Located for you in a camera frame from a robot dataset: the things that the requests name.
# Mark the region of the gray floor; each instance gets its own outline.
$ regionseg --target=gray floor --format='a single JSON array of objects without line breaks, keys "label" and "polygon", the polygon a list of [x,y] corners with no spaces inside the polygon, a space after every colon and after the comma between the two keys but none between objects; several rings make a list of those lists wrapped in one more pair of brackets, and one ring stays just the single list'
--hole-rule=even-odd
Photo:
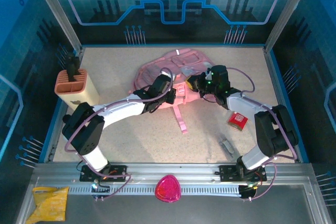
[{"label": "gray floor", "polygon": [[[86,48],[82,61],[100,94],[100,103],[123,99],[128,95],[137,69],[175,48]],[[197,48],[215,64],[245,71],[256,84],[252,98],[277,105],[262,48],[206,47]],[[240,90],[251,89],[242,74],[229,70],[231,85]],[[217,104],[197,100],[179,105],[188,133],[182,134],[172,108],[157,110],[114,123],[103,131],[99,146],[111,162],[148,163],[216,163],[235,162],[256,145],[255,127],[247,123],[242,132],[227,124],[232,112]],[[219,145],[225,136],[236,153],[228,156]],[[54,161],[78,161],[64,152],[60,138]]]},{"label": "gray floor", "polygon": [[185,196],[172,204],[161,202],[154,196],[115,196],[104,202],[95,202],[91,196],[69,195],[66,221],[63,223],[310,224],[314,222],[303,188],[275,186],[263,198],[253,202],[216,196]]}]

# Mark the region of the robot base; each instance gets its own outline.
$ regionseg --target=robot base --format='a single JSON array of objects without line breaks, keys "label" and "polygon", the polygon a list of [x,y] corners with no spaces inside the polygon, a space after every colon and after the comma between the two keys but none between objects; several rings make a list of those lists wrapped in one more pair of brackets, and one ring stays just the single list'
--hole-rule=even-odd
[{"label": "robot base", "polygon": [[[123,175],[127,173],[127,166],[125,165],[109,165],[100,171],[106,175]],[[79,181],[81,182],[93,182],[95,179],[103,180],[103,177],[95,174],[87,165],[82,166],[81,174],[79,177]],[[120,178],[106,178],[103,180],[104,182],[125,182],[126,177]]]},{"label": "robot base", "polygon": [[252,170],[242,178],[236,165],[220,165],[219,175],[221,177],[220,182],[259,182],[260,178],[263,181],[267,180],[265,168],[262,167]]}]

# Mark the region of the backpack strap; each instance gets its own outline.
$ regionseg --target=backpack strap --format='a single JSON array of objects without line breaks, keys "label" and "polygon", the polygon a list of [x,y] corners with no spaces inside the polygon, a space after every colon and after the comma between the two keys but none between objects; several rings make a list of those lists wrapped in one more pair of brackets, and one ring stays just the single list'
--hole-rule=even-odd
[{"label": "backpack strap", "polygon": [[183,104],[186,104],[185,84],[184,85],[178,85],[178,87],[176,87],[176,91],[178,93],[178,96],[176,96],[176,98],[182,98],[183,99]]},{"label": "backpack strap", "polygon": [[179,107],[178,105],[173,106],[173,110],[174,110],[174,113],[175,113],[176,120],[177,120],[177,122],[180,126],[181,131],[182,131],[182,134],[185,134],[185,133],[188,133],[187,126],[185,126],[185,123],[183,121],[183,118],[181,116],[181,113],[180,113],[180,110],[179,110],[178,107]]}]

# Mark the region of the pink backpack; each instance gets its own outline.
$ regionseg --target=pink backpack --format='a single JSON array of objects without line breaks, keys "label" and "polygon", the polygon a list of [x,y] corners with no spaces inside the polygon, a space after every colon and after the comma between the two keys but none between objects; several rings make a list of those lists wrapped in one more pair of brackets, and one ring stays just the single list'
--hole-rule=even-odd
[{"label": "pink backpack", "polygon": [[[163,57],[143,65],[136,73],[131,92],[152,84],[155,78],[160,75],[160,70],[163,67],[169,68],[176,74],[173,84],[173,88],[176,89],[176,98],[174,104],[163,103],[159,109],[172,106],[181,131],[184,134],[188,130],[178,105],[200,99],[198,92],[193,92],[188,88],[185,79],[191,75],[200,74],[213,65],[213,62],[201,51],[190,48],[173,50]],[[213,95],[207,96],[207,99],[215,101]]]}]

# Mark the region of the beige tabletop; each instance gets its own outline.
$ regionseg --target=beige tabletop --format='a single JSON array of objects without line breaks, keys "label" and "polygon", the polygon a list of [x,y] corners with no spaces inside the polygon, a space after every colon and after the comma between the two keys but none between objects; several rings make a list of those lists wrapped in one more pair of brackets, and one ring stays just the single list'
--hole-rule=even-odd
[{"label": "beige tabletop", "polygon": [[[100,103],[125,98],[139,67],[175,48],[86,48],[81,68],[95,85]],[[256,91],[250,97],[266,104],[277,105],[274,88],[262,48],[202,47],[201,50],[218,65],[239,68],[255,82]],[[232,87],[252,88],[242,74],[229,70]],[[132,116],[107,127],[99,146],[111,162],[155,163],[217,163],[235,162],[256,145],[256,131],[248,122],[239,131],[227,124],[232,112],[216,103],[196,100],[179,105],[188,133],[182,134],[172,108],[153,114]],[[225,136],[235,149],[230,156],[219,141]],[[77,161],[74,154],[64,151],[61,136],[54,161]],[[290,162],[279,159],[278,162]]]}]

